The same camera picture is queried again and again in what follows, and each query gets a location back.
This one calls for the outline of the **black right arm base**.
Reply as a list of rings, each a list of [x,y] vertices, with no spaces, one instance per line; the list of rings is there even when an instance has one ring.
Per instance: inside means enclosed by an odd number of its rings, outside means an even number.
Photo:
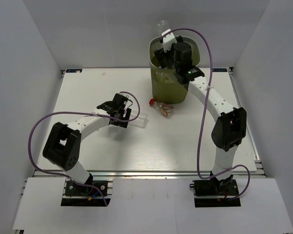
[[[233,179],[219,189],[214,187],[209,180],[193,180],[189,185],[194,192],[196,208],[225,208],[240,207],[240,198],[237,182]]]

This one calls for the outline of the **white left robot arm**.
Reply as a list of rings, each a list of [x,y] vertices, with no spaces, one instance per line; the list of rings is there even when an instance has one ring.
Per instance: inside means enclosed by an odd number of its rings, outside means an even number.
[[[93,177],[79,162],[81,143],[94,132],[114,125],[127,128],[130,122],[136,121],[141,115],[140,104],[136,114],[127,106],[130,101],[129,92],[116,93],[112,100],[106,101],[91,112],[56,112],[53,115],[82,115],[82,118],[70,123],[57,122],[53,125],[47,138],[42,155],[45,159],[58,166],[63,176],[77,183],[76,188],[87,195],[93,190]]]

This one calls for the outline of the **clear ribbed bottle blue cap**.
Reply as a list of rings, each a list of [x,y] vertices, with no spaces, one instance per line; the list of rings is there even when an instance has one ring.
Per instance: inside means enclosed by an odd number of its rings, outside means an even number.
[[[167,20],[160,20],[157,24],[157,31],[159,34],[158,40],[163,43],[171,31],[169,22]]]

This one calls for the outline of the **crushed bottle red label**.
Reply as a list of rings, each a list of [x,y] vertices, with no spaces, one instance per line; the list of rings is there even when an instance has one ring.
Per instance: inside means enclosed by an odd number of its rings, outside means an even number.
[[[165,102],[155,100],[154,98],[150,99],[149,105],[165,118],[171,118],[174,113],[173,106]]]

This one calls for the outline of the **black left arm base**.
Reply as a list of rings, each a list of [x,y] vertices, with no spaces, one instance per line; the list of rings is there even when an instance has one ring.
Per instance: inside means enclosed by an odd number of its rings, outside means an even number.
[[[94,188],[82,187],[70,180],[64,184],[61,199],[62,207],[106,207],[112,197],[112,181],[94,180],[96,186],[103,194],[106,203],[103,201],[99,191]]]

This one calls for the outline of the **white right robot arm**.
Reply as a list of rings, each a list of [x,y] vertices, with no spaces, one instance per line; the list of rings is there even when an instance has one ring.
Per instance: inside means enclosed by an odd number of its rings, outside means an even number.
[[[209,112],[214,121],[211,138],[216,146],[215,162],[210,172],[210,187],[215,194],[228,189],[233,179],[233,160],[238,146],[246,135],[246,110],[236,108],[208,83],[205,74],[193,65],[191,46],[185,42],[173,43],[170,50],[154,52],[161,68],[173,69],[176,79],[193,94]]]

